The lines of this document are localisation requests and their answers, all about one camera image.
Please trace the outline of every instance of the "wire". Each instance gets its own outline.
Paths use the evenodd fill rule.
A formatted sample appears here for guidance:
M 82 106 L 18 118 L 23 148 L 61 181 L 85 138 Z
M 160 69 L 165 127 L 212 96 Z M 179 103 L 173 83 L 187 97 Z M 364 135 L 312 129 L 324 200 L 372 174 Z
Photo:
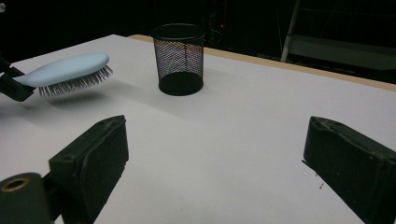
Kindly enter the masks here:
M 340 3 L 340 0 L 337 1 L 337 3 L 335 4 L 334 8 L 332 9 L 332 12 L 330 13 L 330 16 L 329 16 L 329 18 L 327 19 L 326 24 L 324 25 L 323 30 L 322 30 L 322 32 L 320 33 L 320 36 L 319 36 L 319 37 L 322 37 L 322 36 L 323 36 L 323 34 L 324 34 L 324 32 L 325 32 L 325 30 L 326 30 L 326 28 L 327 28 L 327 25 L 329 24 L 330 19 L 332 18 L 332 15 L 333 15 L 335 9 L 338 7 L 338 4 L 339 4 L 339 3 Z
M 216 44 L 218 44 L 221 41 L 221 39 L 222 39 L 222 34 L 219 31 L 216 31 L 216 30 L 210 30 L 210 31 L 214 32 L 214 33 L 216 33 L 216 34 L 218 34 L 220 36 L 220 39 L 216 42 Z
M 322 9 L 313 9 L 313 8 L 300 8 L 300 11 L 313 11 L 313 12 L 324 12 L 324 13 L 332 13 L 332 14 L 347 14 L 347 15 L 357 15 L 357 16 L 376 16 L 376 17 L 396 17 L 393 14 L 373 14 L 373 13 L 362 13 L 362 12 L 349 12 L 349 11 L 335 11 L 335 10 L 322 10 Z
M 278 14 L 277 6 L 276 6 L 276 21 L 277 21 L 277 33 L 279 35 L 280 54 L 282 55 L 283 43 L 282 43 L 282 37 L 280 34 L 279 14 Z
M 223 25 L 225 26 L 226 23 L 226 15 L 227 15 L 227 0 L 224 0 L 224 21 L 223 21 Z
M 159 25 L 161 25 L 160 14 L 158 13 L 158 8 L 157 8 L 157 2 L 155 0 L 153 0 L 153 2 L 154 2 L 155 15 L 157 16 L 157 22 Z

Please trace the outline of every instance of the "mesh pencil cup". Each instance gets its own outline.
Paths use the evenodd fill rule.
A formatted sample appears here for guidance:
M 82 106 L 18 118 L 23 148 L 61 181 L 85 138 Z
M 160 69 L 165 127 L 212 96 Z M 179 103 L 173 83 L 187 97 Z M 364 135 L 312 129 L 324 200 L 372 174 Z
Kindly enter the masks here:
M 160 90 L 179 96 L 198 92 L 204 86 L 204 29 L 171 23 L 154 28 L 151 36 Z

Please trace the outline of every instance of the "wooden table edge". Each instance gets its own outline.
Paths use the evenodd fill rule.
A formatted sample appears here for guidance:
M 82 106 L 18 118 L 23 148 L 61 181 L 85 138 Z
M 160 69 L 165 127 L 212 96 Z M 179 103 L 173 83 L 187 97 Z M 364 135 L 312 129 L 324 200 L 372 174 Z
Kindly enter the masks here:
M 146 41 L 146 42 L 151 42 L 151 43 L 153 42 L 152 37 L 147 36 L 147 35 L 131 35 L 128 37 L 132 38 L 132 39 L 136 39 L 136 40 L 141 40 L 141 41 Z M 295 64 L 290 64 L 290 63 L 281 63 L 281 62 L 271 61 L 271 60 L 267 60 L 267 59 L 263 59 L 263 58 L 259 58 L 259 57 L 253 57 L 253 56 L 233 53 L 233 52 L 220 50 L 220 49 L 204 48 L 204 53 L 222 57 L 222 58 L 233 59 L 233 60 L 237 60 L 237 61 L 241 61 L 241 62 L 245 62 L 245 63 L 256 63 L 256 64 L 262 64 L 262 65 L 267 65 L 267 66 L 273 66 L 273 67 L 277 67 L 277 68 L 289 69 L 292 71 L 304 72 L 304 73 L 322 76 L 322 77 L 331 77 L 331 78 L 341 79 L 344 81 L 359 83 L 359 84 L 363 84 L 366 86 L 372 86 L 372 87 L 376 87 L 376 88 L 380 88 L 380 89 L 384 89 L 384 90 L 388 90 L 388 91 L 396 91 L 395 84 L 375 81 L 375 80 L 362 78 L 362 77 L 352 77 L 352 76 L 342 75 L 342 74 L 328 72 L 328 71 L 324 71 L 324 70 L 303 67 L 300 65 L 295 65 Z

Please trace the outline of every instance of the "white table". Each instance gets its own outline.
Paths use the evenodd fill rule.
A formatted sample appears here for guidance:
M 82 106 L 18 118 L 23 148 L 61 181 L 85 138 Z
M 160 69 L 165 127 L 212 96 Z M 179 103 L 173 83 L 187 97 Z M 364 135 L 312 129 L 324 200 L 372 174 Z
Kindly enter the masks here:
M 152 43 L 117 35 L 13 65 L 27 73 L 95 51 L 114 70 L 101 85 L 23 103 L 0 97 L 1 180 L 45 175 L 95 122 L 125 115 L 131 159 L 95 223 L 361 223 L 302 163 L 308 121 L 334 119 L 395 149 L 393 85 L 206 54 L 204 87 L 170 96 L 158 89 Z

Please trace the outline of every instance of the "light blue hairbrush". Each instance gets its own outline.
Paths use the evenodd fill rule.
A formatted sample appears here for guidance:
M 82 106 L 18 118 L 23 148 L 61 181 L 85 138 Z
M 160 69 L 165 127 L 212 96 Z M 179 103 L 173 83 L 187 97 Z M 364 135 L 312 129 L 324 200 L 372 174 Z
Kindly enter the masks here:
M 111 76 L 108 55 L 89 53 L 46 64 L 14 79 L 39 89 L 42 96 L 62 95 L 96 85 Z
M 13 70 L 19 70 L 13 67 L 7 68 L 10 66 L 8 63 L 2 67 L 2 70 L 7 71 L 0 77 L 0 91 L 13 99 L 21 98 L 16 99 L 17 101 L 23 101 L 28 97 L 25 96 L 25 89 L 32 94 L 33 89 L 38 88 L 41 96 L 56 96 L 79 91 L 99 84 L 111 76 L 113 71 L 107 66 L 108 61 L 109 57 L 105 53 L 82 54 L 48 63 L 25 75 L 23 73 L 13 75 L 12 73 L 15 72 Z

